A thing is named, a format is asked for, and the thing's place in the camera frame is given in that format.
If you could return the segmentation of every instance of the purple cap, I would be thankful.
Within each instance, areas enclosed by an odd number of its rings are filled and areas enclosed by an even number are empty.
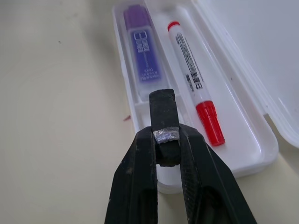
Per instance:
[[[125,18],[127,30],[131,28],[151,26],[150,16],[146,8],[143,6],[130,6],[126,11],[124,11],[123,16]]]

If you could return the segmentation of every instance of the white plastic case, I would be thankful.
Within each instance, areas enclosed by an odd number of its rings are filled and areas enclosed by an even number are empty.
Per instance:
[[[270,0],[262,2],[271,4]],[[247,15],[254,10],[256,5],[265,4],[258,3],[257,0],[252,0],[251,3],[241,3],[237,0],[228,0],[225,3],[215,0],[146,0],[145,2],[132,0],[124,1],[113,8],[114,28],[135,132],[150,126],[150,109],[149,103],[141,101],[136,93],[131,70],[132,62],[128,56],[128,43],[124,38],[126,30],[122,13],[131,4],[147,6],[153,20],[166,77],[170,88],[173,88],[176,93],[180,122],[195,127],[207,140],[168,36],[167,26],[171,21],[177,20],[181,24],[215,104],[218,121],[226,140],[226,144],[214,147],[213,150],[229,166],[236,178],[261,171],[277,157],[278,143],[263,117],[265,113],[271,116],[278,129],[282,131],[281,134],[291,144],[299,146],[299,138],[297,139],[299,114],[289,116],[287,113],[287,109],[292,106],[298,108],[299,104],[296,105],[293,98],[287,101],[285,111],[278,110],[277,108],[281,108],[281,105],[277,102],[280,100],[283,104],[283,98],[280,97],[288,95],[284,92],[287,87],[276,88],[277,92],[274,95],[272,93],[275,86],[269,87],[264,83],[265,79],[270,77],[274,80],[280,79],[278,73],[275,75],[269,73],[272,69],[271,63],[275,63],[275,61],[272,62],[272,59],[275,59],[274,56],[264,53],[265,47],[257,42],[254,45],[249,37],[246,39],[249,42],[248,46],[243,40],[237,38],[246,36],[248,27],[252,28],[252,32],[258,32],[250,26]],[[218,13],[216,10],[221,11],[221,7],[229,14]],[[244,9],[247,7],[249,7],[249,13]],[[234,27],[235,23],[240,23],[239,20],[243,21],[244,27]],[[229,25],[236,40],[232,39],[226,27],[221,23],[223,21],[227,26]],[[242,44],[243,51],[239,49],[238,43]],[[256,62],[253,60],[253,48],[256,48],[257,53],[264,53],[268,56],[264,59],[268,63],[264,70],[252,66]],[[286,84],[290,84],[293,93],[299,96],[299,90],[294,88],[295,85],[291,81],[284,81],[284,85]],[[173,194],[182,190],[179,166],[173,168],[157,166],[157,178],[160,192]]]

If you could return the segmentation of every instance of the red marker cap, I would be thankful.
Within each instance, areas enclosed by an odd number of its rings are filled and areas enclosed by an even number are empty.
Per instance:
[[[170,28],[171,27],[173,27],[173,26],[175,26],[175,25],[179,25],[180,26],[180,24],[179,24],[179,22],[178,21],[172,21],[169,25],[168,25],[168,31],[170,30]]]
[[[225,143],[221,128],[217,120],[216,109],[212,101],[205,101],[196,106],[197,113],[206,130],[212,146]]]

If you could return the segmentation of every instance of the table surface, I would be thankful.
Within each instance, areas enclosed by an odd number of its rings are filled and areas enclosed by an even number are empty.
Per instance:
[[[104,223],[134,130],[114,0],[0,3],[0,223]],[[259,224],[299,223],[299,150],[238,184]],[[186,224],[183,197],[159,194],[159,223]]]

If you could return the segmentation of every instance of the red marker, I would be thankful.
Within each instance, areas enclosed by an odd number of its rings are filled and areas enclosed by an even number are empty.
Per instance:
[[[212,146],[225,143],[221,128],[217,120],[215,106],[201,77],[195,59],[189,48],[184,32],[177,21],[168,25],[171,43],[177,55],[180,68],[189,86],[192,100],[195,104],[200,120],[205,127]]]

